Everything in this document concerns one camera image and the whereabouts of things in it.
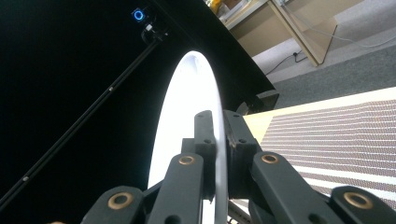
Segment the patterned surface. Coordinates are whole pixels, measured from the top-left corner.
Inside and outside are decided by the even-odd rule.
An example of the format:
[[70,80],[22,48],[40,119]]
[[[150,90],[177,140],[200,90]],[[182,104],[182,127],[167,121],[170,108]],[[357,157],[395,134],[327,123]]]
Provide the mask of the patterned surface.
[[317,191],[353,185],[396,209],[395,100],[275,116],[261,147]]

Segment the white circular plate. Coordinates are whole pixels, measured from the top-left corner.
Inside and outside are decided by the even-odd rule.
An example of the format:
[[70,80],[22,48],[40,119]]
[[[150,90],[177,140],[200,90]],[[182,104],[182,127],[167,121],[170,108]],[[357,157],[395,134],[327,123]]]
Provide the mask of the white circular plate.
[[221,102],[212,68],[199,52],[187,53],[172,76],[158,123],[148,187],[163,180],[170,160],[181,151],[182,139],[194,137],[194,116],[204,110],[212,111],[217,156],[215,217],[209,215],[213,204],[205,202],[203,223],[226,223],[227,155]]

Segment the blue led light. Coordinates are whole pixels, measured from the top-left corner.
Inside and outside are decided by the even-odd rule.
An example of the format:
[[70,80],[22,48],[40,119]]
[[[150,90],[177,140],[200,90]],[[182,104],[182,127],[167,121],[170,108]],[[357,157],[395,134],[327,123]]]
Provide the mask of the blue led light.
[[134,12],[134,18],[137,21],[142,21],[145,18],[145,14],[143,14],[143,12],[141,10],[136,10]]

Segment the white power cord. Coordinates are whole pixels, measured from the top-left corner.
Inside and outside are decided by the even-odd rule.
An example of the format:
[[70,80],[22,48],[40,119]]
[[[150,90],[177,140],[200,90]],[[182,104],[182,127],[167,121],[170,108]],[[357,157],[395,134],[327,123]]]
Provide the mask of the white power cord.
[[306,21],[304,18],[301,18],[300,16],[298,16],[297,14],[295,14],[294,12],[292,12],[292,11],[286,6],[286,4],[282,4],[281,6],[284,7],[284,8],[289,12],[289,14],[293,15],[295,18],[297,18],[299,21],[301,21],[303,24],[305,24],[309,29],[311,29],[311,30],[313,30],[313,31],[316,31],[316,32],[318,32],[318,33],[320,33],[320,34],[323,34],[323,35],[332,36],[332,37],[334,37],[334,38],[336,38],[336,39],[340,39],[340,40],[344,40],[344,41],[349,41],[349,42],[351,42],[352,44],[355,44],[355,45],[357,45],[357,46],[359,46],[359,47],[362,47],[362,48],[376,48],[376,47],[379,47],[379,46],[381,46],[381,45],[387,44],[388,42],[390,42],[390,41],[396,39],[396,36],[394,36],[394,37],[392,37],[391,39],[389,39],[389,40],[387,40],[387,41],[385,41],[385,42],[383,42],[383,43],[380,43],[380,44],[375,44],[375,45],[362,45],[362,44],[358,43],[358,42],[355,41],[355,40],[347,39],[347,38],[343,38],[343,37],[339,37],[339,36],[336,36],[336,35],[332,35],[332,34],[326,33],[326,32],[321,31],[321,30],[319,30],[319,29],[316,29],[316,28],[314,28],[312,25],[310,25],[309,22]]

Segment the black metal bracket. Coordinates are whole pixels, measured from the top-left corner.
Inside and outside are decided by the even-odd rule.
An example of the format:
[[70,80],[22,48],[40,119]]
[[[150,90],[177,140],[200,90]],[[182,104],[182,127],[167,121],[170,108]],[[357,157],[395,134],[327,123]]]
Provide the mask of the black metal bracket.
[[[239,114],[224,111],[224,124],[229,196],[249,199],[250,217],[229,203],[229,216],[239,223],[396,223],[396,212],[366,190],[340,187],[330,199],[315,192],[284,157],[261,150]],[[82,223],[201,223],[202,200],[215,194],[210,111],[195,116],[194,130],[163,182],[144,192],[129,187],[107,191]]]

